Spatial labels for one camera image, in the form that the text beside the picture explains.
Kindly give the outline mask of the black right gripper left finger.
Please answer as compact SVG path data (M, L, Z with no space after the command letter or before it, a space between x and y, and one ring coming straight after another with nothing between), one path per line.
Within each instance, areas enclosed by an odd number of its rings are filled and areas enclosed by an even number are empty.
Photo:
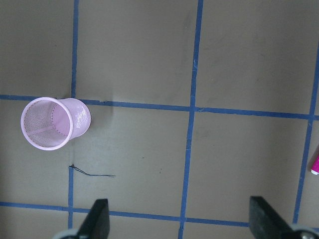
M77 232L79 239L107 239L110 232L108 199L98 199Z

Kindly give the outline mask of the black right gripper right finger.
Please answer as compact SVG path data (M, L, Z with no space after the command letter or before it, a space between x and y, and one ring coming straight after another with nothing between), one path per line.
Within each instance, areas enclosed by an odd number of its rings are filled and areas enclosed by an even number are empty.
M249 229L255 239L294 239L296 233L261 196L249 201Z

